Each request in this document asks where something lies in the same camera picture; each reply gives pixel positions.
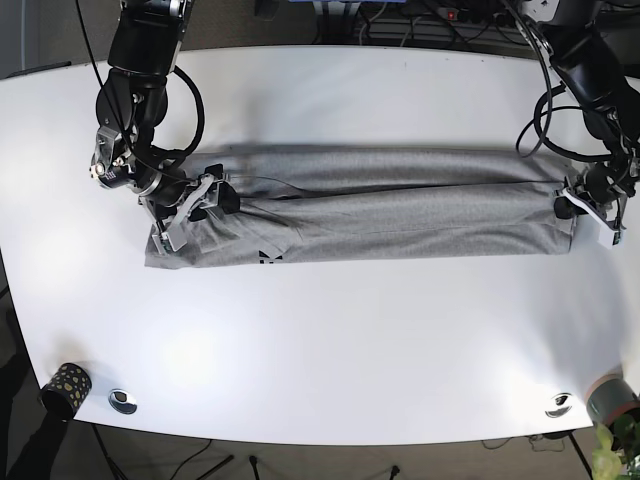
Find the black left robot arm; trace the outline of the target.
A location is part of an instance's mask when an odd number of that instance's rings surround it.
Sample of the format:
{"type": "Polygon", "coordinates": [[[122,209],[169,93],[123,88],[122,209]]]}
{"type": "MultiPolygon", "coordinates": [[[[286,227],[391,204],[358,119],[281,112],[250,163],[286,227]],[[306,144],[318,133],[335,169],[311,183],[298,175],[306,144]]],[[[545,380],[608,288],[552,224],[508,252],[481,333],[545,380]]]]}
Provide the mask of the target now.
{"type": "Polygon", "coordinates": [[[565,182],[554,202],[560,219],[588,215],[600,228],[599,241],[607,248],[623,236],[627,201],[639,181],[639,93],[627,81],[624,69],[596,25],[599,1],[507,1],[505,9],[534,50],[549,77],[529,124],[538,137],[536,145],[582,163],[584,171],[565,182]],[[570,93],[592,137],[606,153],[580,154],[563,148],[548,137],[556,96],[570,93]]]}

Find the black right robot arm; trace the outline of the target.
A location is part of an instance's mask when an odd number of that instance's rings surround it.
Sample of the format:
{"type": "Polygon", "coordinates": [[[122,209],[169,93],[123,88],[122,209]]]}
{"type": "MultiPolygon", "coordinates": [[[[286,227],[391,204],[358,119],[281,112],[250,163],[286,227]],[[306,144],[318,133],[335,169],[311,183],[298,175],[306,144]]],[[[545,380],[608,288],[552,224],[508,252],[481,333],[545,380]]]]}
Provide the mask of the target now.
{"type": "Polygon", "coordinates": [[[151,238],[162,254],[187,243],[184,225],[213,212],[234,214],[240,198],[222,165],[196,177],[182,166],[204,134],[204,102],[193,80],[176,64],[192,10],[190,1],[124,1],[111,44],[107,77],[99,78],[99,128],[90,174],[102,187],[125,186],[154,222],[151,238]],[[167,80],[176,75],[193,95],[196,130],[189,145],[154,145],[168,111],[167,80]]]}

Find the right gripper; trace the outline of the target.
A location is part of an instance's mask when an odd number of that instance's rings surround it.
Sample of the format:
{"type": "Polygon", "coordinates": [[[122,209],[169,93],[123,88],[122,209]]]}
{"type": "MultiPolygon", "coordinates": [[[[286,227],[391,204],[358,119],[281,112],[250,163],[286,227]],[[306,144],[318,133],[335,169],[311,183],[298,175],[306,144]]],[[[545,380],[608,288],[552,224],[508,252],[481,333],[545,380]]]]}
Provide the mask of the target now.
{"type": "Polygon", "coordinates": [[[157,174],[140,192],[140,205],[152,219],[151,240],[159,253],[175,253],[187,244],[183,224],[209,213],[232,215],[241,209],[236,190],[226,184],[222,165],[211,165],[191,182],[169,182],[157,174]]]}

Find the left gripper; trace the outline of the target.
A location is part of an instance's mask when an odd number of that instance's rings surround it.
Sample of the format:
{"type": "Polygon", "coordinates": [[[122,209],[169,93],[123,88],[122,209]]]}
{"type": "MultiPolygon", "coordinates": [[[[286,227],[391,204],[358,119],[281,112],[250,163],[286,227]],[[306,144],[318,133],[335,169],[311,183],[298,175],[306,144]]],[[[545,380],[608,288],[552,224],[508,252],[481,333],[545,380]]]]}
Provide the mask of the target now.
{"type": "Polygon", "coordinates": [[[578,175],[573,180],[566,178],[555,191],[553,210],[560,220],[588,216],[599,228],[598,242],[602,246],[618,246],[626,230],[623,217],[628,199],[627,193],[606,175],[596,175],[592,180],[578,175]]]}

